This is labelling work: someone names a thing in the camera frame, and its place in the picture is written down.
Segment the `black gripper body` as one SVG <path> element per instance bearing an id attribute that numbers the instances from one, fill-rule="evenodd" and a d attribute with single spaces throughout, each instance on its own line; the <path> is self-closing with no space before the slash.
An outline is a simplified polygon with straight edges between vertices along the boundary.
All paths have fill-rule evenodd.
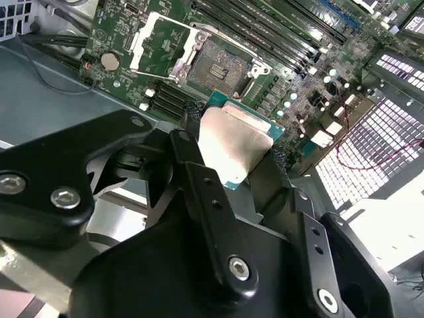
<path id="1" fill-rule="evenodd" d="M 179 192 L 152 227 L 92 260 L 71 317 L 297 317 L 284 237 L 238 220 L 224 189 Z"/>

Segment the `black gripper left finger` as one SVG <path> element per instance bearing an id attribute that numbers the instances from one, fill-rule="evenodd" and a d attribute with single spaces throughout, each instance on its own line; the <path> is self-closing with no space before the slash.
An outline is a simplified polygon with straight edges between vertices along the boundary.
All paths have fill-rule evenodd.
<path id="1" fill-rule="evenodd" d="M 1 236 L 67 248 L 84 233 L 95 198 L 128 178 L 150 184 L 154 225 L 179 192 L 223 188 L 188 132 L 115 111 L 1 153 Z"/>

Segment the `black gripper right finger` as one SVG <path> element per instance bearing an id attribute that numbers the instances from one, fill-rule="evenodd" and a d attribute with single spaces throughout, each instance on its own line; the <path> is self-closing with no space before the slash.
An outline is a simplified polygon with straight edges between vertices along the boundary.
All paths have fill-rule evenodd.
<path id="1" fill-rule="evenodd" d="M 284 163 L 271 148 L 251 172 L 250 186 L 262 224 L 290 242 L 296 307 L 305 306 L 310 317 L 394 317 L 388 275 L 344 221 L 331 213 L 316 216 Z"/>

